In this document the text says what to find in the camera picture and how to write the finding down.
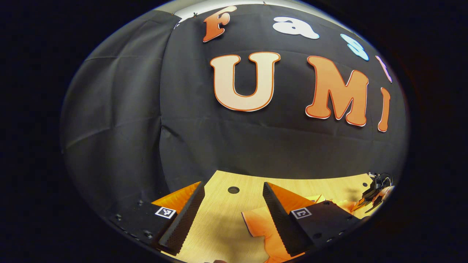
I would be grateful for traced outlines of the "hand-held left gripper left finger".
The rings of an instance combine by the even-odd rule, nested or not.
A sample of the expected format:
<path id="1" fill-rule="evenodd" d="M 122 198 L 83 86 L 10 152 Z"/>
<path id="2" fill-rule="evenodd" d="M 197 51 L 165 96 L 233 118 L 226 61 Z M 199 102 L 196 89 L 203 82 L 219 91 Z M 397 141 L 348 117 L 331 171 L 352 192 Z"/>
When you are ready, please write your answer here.
<path id="1" fill-rule="evenodd" d="M 135 199 L 118 204 L 107 219 L 143 245 L 176 256 L 204 196 L 204 183 L 196 182 L 152 202 Z"/>

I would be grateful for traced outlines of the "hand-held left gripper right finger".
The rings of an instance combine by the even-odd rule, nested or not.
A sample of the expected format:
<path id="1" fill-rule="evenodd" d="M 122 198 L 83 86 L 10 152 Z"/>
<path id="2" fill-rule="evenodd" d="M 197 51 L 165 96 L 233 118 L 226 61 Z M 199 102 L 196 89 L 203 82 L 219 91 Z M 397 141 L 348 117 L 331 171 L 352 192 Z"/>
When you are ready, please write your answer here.
<path id="1" fill-rule="evenodd" d="M 361 224 L 361 219 L 332 201 L 312 202 L 269 182 L 264 183 L 263 197 L 291 256 L 328 247 Z"/>

